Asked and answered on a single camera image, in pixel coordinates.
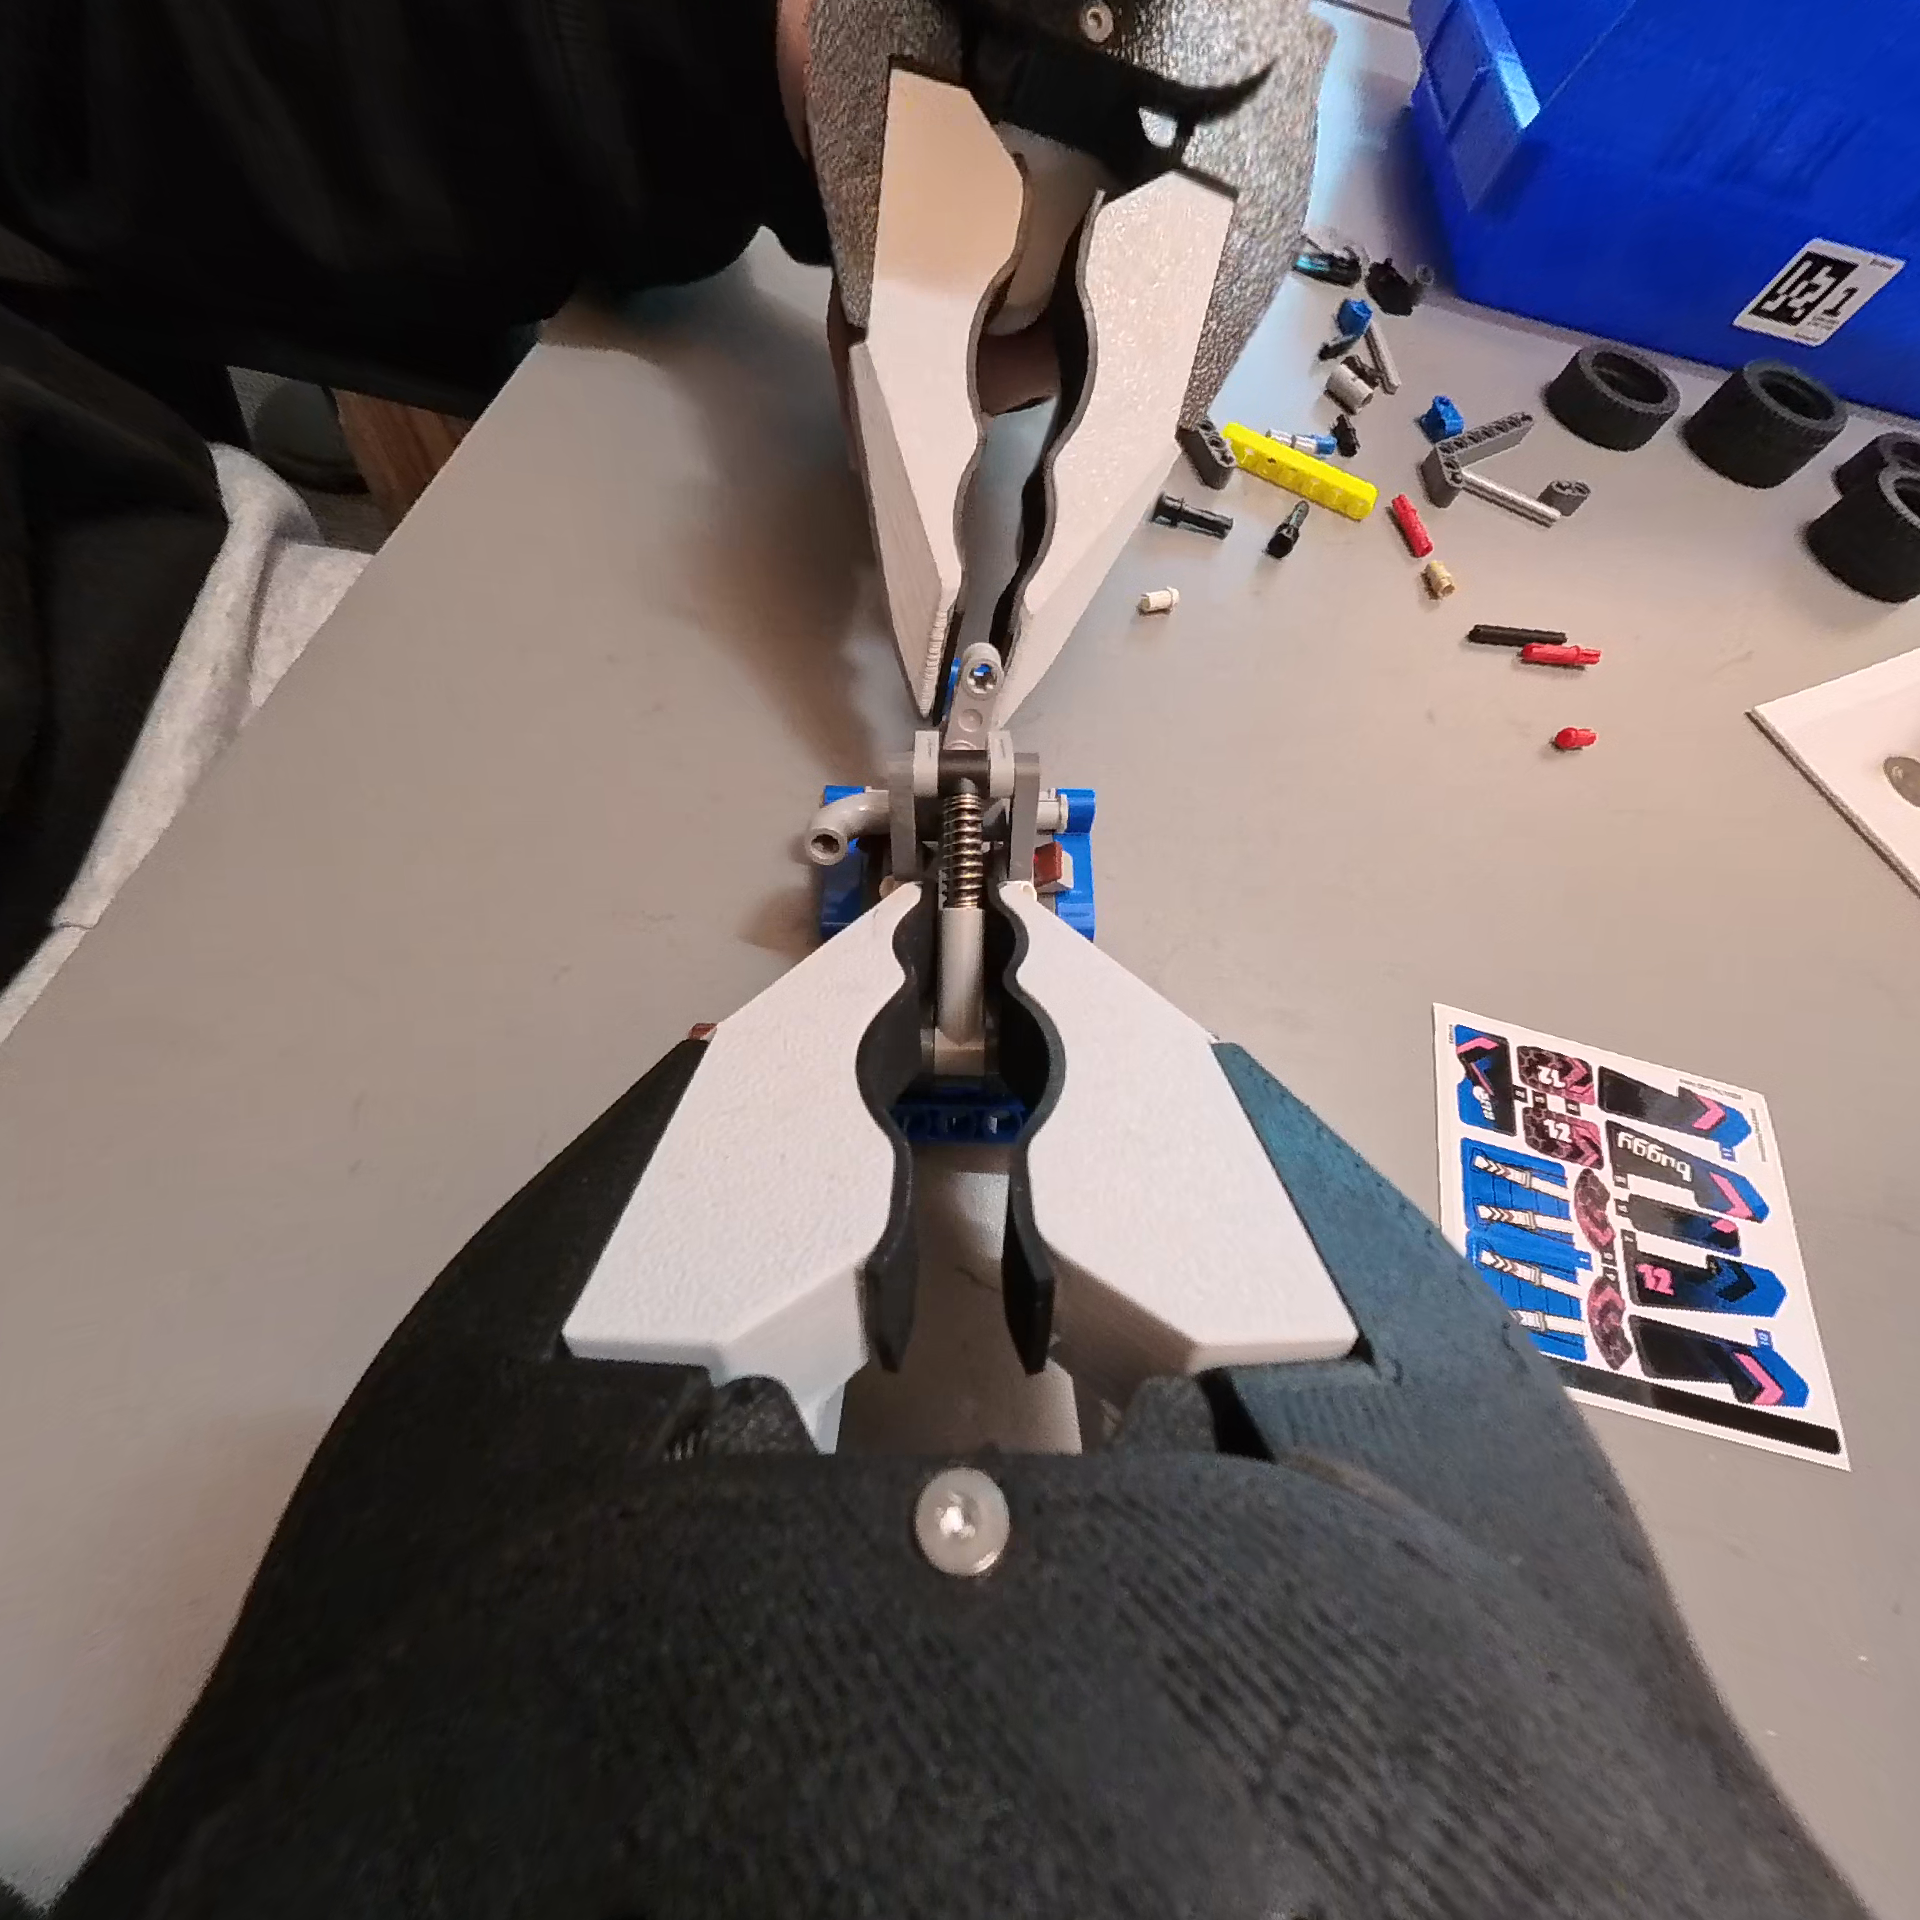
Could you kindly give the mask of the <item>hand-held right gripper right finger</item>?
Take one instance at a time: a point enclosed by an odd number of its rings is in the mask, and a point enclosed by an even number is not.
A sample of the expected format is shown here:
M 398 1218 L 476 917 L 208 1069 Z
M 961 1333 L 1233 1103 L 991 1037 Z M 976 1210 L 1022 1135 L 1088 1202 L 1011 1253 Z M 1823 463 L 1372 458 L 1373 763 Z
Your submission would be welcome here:
M 1200 1021 L 998 888 L 998 1067 L 1029 1108 L 1001 1298 L 1029 1374 L 1336 1359 L 1357 1328 Z

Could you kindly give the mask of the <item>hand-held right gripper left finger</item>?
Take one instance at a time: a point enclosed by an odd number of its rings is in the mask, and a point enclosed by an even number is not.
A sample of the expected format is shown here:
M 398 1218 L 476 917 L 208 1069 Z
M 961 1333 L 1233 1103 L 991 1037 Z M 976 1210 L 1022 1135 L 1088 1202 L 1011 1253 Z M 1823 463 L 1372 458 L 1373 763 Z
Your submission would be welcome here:
M 716 1026 L 564 1323 L 572 1356 L 853 1374 L 893 1147 L 856 1045 L 904 984 L 904 884 Z

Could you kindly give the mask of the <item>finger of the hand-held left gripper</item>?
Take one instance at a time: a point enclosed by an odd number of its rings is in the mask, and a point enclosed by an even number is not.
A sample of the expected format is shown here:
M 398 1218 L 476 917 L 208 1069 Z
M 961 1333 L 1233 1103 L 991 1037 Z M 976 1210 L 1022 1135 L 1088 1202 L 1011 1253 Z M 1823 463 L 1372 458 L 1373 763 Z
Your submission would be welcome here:
M 961 84 L 896 66 L 870 307 L 849 398 L 885 606 L 918 716 L 964 604 L 961 510 L 984 423 L 976 349 L 1024 250 L 1024 164 Z
M 1062 269 L 1062 412 L 1022 492 L 1001 595 L 1001 707 L 1031 694 L 1168 476 L 1231 227 L 1181 172 L 1092 206 Z

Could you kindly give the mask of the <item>grey and blue lego chassis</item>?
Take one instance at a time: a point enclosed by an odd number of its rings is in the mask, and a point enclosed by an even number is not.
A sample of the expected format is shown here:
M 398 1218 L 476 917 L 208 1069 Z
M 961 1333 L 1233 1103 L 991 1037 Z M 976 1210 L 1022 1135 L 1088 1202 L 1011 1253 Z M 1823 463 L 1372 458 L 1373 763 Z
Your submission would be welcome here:
M 885 786 L 806 832 L 838 912 L 823 949 L 720 1021 L 654 1174 L 875 1212 L 911 1144 L 1008 1147 L 1040 1189 L 1200 1186 L 1244 1128 L 1212 1035 L 1095 949 L 1040 880 L 1083 868 L 1092 798 L 976 727 L 918 731 Z

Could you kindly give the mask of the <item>yellow lego beam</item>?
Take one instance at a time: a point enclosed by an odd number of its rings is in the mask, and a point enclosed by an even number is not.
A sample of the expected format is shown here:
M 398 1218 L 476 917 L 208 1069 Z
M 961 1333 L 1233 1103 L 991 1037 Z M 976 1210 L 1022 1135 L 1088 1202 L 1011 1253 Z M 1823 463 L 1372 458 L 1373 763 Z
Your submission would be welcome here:
M 1288 440 L 1260 435 L 1240 423 L 1221 424 L 1237 469 L 1288 492 L 1348 522 L 1365 522 L 1379 502 L 1375 485 L 1334 467 Z

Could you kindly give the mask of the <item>dark grey L-shaped lego beam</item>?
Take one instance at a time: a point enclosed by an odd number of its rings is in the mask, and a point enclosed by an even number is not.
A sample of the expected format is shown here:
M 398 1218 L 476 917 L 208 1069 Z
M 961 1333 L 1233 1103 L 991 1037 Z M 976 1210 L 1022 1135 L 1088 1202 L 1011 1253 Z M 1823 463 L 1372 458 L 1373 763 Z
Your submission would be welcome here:
M 1534 427 L 1532 412 L 1497 416 L 1488 423 L 1460 427 L 1425 451 L 1422 461 L 1424 492 L 1436 510 L 1449 508 L 1465 487 L 1465 471 L 1494 459 L 1523 443 Z

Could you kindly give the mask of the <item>lego sticker sheet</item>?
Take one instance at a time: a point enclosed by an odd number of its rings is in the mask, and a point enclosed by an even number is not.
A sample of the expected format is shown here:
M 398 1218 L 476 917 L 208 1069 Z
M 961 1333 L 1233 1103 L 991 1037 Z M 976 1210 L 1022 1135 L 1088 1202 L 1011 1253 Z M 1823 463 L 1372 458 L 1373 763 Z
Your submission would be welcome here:
M 1438 1002 L 1444 1234 L 1567 1392 L 1846 1471 L 1763 1093 Z

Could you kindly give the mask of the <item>closed lego instruction booklet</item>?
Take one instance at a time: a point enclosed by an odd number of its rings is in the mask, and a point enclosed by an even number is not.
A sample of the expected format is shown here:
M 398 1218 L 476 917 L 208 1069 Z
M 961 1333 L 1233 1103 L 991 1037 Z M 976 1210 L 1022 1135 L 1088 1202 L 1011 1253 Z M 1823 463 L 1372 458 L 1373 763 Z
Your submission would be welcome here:
M 1748 710 L 1884 862 L 1918 888 L 1918 651 Z

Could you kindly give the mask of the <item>person's left hand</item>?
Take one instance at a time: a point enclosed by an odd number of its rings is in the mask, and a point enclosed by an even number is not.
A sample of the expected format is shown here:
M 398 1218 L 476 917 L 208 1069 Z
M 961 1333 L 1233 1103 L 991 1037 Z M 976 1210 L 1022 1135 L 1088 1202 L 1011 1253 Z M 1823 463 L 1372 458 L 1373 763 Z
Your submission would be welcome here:
M 1061 326 L 1052 316 L 1012 332 L 984 328 L 976 344 L 976 405 L 984 418 L 1052 405 L 1062 391 Z

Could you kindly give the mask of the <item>blue plastic storage bin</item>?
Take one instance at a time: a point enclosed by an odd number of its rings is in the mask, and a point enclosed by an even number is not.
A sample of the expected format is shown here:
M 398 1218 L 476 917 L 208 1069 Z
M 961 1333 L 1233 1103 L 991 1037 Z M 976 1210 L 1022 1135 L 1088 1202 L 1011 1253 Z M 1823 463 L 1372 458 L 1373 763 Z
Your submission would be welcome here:
M 1412 2 L 1457 293 L 1918 410 L 1916 2 Z

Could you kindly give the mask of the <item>wooden panel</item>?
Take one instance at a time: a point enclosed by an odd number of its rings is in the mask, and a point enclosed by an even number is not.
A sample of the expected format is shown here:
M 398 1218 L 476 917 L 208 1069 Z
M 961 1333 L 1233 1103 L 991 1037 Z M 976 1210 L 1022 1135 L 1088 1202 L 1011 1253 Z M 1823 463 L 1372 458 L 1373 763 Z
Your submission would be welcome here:
M 419 502 L 473 424 L 359 391 L 331 391 L 331 398 L 355 467 L 391 523 Z

